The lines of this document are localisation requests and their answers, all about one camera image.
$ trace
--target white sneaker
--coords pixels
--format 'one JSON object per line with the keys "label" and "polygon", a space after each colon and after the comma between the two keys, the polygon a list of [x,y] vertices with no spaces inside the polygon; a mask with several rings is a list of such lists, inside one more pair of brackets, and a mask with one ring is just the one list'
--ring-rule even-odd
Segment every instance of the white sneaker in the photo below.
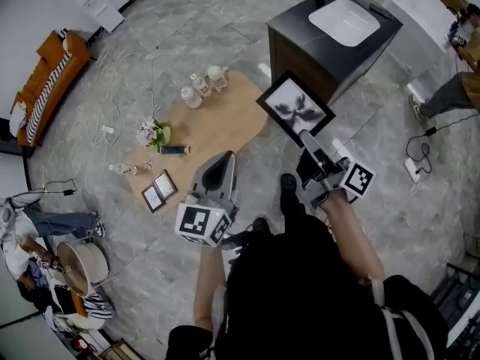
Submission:
{"label": "white sneaker", "polygon": [[413,94],[411,94],[409,96],[409,102],[410,102],[410,106],[412,107],[413,113],[414,113],[415,117],[417,118],[418,122],[422,125],[426,125],[428,119],[420,113],[420,106],[423,103],[420,103],[420,101],[418,101],[416,96],[413,95]]}
{"label": "white sneaker", "polygon": [[98,218],[97,212],[90,212],[90,215],[94,216],[97,219],[97,224],[92,232],[96,233],[98,237],[103,238],[105,237],[105,227],[104,223],[101,222],[100,218]]}

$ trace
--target wooden table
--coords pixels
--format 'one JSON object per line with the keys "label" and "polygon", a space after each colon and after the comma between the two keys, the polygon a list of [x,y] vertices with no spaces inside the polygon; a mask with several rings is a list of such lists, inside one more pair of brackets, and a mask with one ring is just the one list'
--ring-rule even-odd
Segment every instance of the wooden table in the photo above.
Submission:
{"label": "wooden table", "polygon": [[[190,146],[189,154],[160,154],[153,158],[151,171],[139,169],[128,176],[135,197],[145,204],[142,191],[166,170],[178,189],[158,211],[167,213],[175,208],[191,189],[197,169],[209,158],[225,151],[239,151],[265,126],[267,113],[256,103],[262,94],[247,77],[229,72],[229,85],[222,92],[213,92],[204,99],[199,109],[191,109],[185,103],[175,103],[166,118],[172,129],[171,146]],[[139,168],[154,153],[151,148],[138,145],[127,156],[128,164]]]}

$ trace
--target gray pants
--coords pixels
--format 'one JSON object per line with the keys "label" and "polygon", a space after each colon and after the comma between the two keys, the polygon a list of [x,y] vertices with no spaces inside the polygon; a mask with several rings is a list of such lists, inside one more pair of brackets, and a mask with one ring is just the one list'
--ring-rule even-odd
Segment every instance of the gray pants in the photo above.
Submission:
{"label": "gray pants", "polygon": [[431,119],[451,110],[471,110],[474,106],[465,92],[460,74],[457,73],[442,85],[433,97],[420,106],[420,114]]}
{"label": "gray pants", "polygon": [[97,219],[89,213],[42,213],[36,205],[29,205],[23,211],[33,221],[40,237],[71,233],[82,239],[88,237],[97,225]]}

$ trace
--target orange sofa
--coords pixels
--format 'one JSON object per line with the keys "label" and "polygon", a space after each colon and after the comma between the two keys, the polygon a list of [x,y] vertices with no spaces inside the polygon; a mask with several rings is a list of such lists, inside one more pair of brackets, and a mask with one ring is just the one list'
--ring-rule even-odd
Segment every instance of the orange sofa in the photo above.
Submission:
{"label": "orange sofa", "polygon": [[[43,109],[41,120],[38,124],[37,133],[35,134],[31,146],[36,146],[38,144],[53,110],[56,108],[75,76],[90,59],[89,49],[87,48],[85,41],[74,31],[67,32],[67,49],[72,53],[72,56],[50,92]],[[15,104],[18,102],[21,103],[23,101],[26,104],[27,124],[32,115],[35,101],[39,98],[50,74],[65,55],[65,50],[57,34],[52,31],[40,48],[37,49],[37,53],[40,56],[40,61],[34,69],[33,74],[28,79],[28,82],[24,85],[23,90],[16,93],[15,101],[12,106],[13,110]],[[27,140],[26,126],[19,131],[17,140],[19,146],[30,146],[30,143]]]}

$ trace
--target sneaker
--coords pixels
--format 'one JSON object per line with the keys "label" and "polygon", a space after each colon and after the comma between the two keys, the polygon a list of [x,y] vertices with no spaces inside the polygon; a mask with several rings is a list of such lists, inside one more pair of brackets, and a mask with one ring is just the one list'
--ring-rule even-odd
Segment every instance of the sneaker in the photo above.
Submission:
{"label": "sneaker", "polygon": [[272,233],[270,231],[269,222],[264,217],[257,217],[252,224],[252,230],[254,232],[267,232]]}
{"label": "sneaker", "polygon": [[280,189],[282,194],[284,192],[293,192],[297,191],[297,179],[291,173],[284,173],[280,177]]}
{"label": "sneaker", "polygon": [[97,236],[100,238],[105,237],[105,227],[104,227],[104,224],[101,222],[100,218],[98,217],[98,213],[90,212],[90,215],[94,216],[95,219],[97,220],[97,224],[95,225],[92,232],[96,233]]}
{"label": "sneaker", "polygon": [[422,125],[426,125],[428,119],[420,113],[420,106],[422,105],[422,103],[420,103],[420,101],[418,101],[417,98],[413,94],[411,94],[409,96],[409,102],[410,102],[410,106],[412,107],[413,113],[415,114],[415,117],[417,118],[418,122]]}

